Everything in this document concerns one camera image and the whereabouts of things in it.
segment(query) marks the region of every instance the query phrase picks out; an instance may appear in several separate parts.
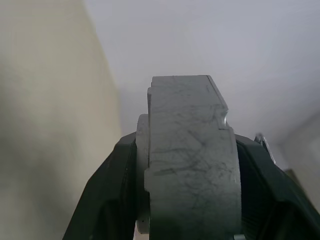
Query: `gray plastic part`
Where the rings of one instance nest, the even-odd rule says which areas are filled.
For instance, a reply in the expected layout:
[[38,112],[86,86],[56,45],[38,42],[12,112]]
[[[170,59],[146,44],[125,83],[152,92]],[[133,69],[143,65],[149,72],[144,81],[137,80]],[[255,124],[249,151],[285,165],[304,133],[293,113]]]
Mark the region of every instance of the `gray plastic part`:
[[228,107],[210,76],[157,76],[148,89],[151,240],[241,232],[241,182]]
[[137,220],[136,225],[139,233],[149,233],[149,193],[144,187],[144,173],[148,168],[149,162],[149,119],[148,114],[142,114],[139,117],[135,144],[136,152],[136,210]]

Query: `white ceiling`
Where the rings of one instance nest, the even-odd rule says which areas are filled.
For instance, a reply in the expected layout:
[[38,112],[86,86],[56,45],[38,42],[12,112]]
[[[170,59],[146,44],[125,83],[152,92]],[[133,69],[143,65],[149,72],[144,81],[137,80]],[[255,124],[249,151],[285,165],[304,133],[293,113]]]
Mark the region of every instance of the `white ceiling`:
[[116,80],[123,134],[152,76],[211,75],[235,132],[272,143],[320,111],[319,0],[86,0]]

